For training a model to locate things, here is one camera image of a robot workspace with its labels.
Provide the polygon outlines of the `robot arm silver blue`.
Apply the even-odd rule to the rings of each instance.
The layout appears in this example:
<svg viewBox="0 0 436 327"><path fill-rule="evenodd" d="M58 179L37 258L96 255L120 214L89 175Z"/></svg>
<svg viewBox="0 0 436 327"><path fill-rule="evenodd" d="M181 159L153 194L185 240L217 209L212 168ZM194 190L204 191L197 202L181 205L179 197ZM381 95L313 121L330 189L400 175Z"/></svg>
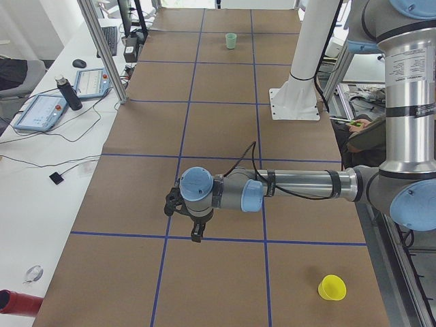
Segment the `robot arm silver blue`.
<svg viewBox="0 0 436 327"><path fill-rule="evenodd" d="M385 56L386 160L344 171L248 170L212 175L186 170L166 196L164 212L193 221L202 240L216 208L257 212L264 198L345 198L370 204L416 231L435 228L435 2L353 1L347 45Z"/></svg>

